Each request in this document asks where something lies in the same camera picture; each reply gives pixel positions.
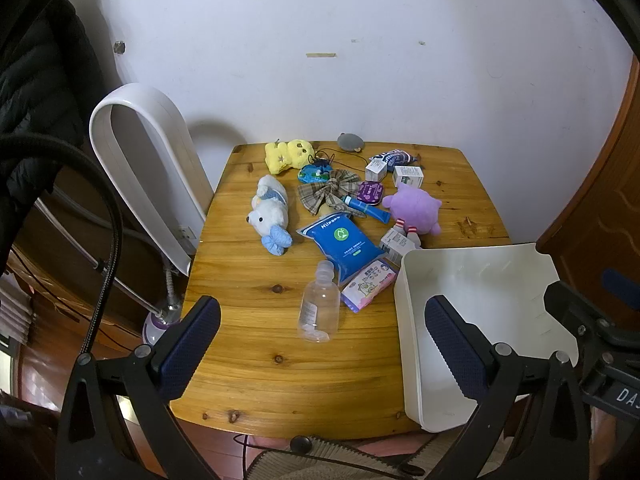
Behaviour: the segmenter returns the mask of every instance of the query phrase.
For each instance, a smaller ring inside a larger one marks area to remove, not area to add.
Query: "plush toy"
[[[438,209],[442,202],[426,191],[399,182],[398,192],[385,196],[382,205],[391,209],[391,216],[396,220],[394,229],[403,234],[407,232],[406,237],[417,247],[420,247],[418,234],[440,234]]]
[[[294,139],[291,142],[269,142],[264,147],[267,168],[271,174],[277,175],[289,168],[301,170],[309,163],[309,155],[313,157],[315,151],[309,142]]]
[[[275,256],[282,256],[293,240],[287,233],[289,201],[284,186],[274,176],[265,175],[258,181],[256,195],[251,200],[253,211],[246,221],[262,237],[264,247]]]

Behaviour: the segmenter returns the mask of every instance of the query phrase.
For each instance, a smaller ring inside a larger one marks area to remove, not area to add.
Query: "white box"
[[[386,258],[398,267],[402,264],[402,257],[409,251],[417,249],[415,244],[401,232],[391,228],[380,238],[380,249],[385,251]]]
[[[386,162],[380,158],[374,158],[364,169],[364,180],[380,182],[386,176]]]
[[[542,359],[563,350],[575,366],[575,337],[545,310],[546,287],[557,280],[551,256],[536,252],[535,244],[407,253],[394,287],[407,416],[439,433],[465,424],[476,408],[425,326],[424,306],[438,294],[489,342]]]
[[[409,186],[420,187],[422,185],[422,170],[417,166],[396,166],[394,168],[394,186],[402,182]]]

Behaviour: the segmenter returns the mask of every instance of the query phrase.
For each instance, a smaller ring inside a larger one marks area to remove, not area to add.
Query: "wooden door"
[[[640,330],[640,313],[602,287],[612,267],[640,283],[640,88],[634,58],[612,131],[587,178],[540,237],[562,280],[609,314],[621,327]]]

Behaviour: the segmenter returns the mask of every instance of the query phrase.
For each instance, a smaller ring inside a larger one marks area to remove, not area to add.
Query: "plaid bow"
[[[326,182],[311,182],[310,184],[300,184],[298,195],[302,205],[312,214],[317,215],[322,201],[324,200],[332,209],[351,213],[354,216],[365,218],[366,215],[360,211],[348,207],[340,198],[343,196],[355,196],[360,186],[360,177],[347,170],[331,170],[329,180]]]

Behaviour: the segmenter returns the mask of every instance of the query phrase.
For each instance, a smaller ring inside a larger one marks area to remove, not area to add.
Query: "yellow plush toy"
[[[277,175],[288,168],[301,170],[309,164],[309,155],[315,155],[309,142],[302,139],[294,139],[291,142],[269,142],[264,147],[267,168],[271,174]]]

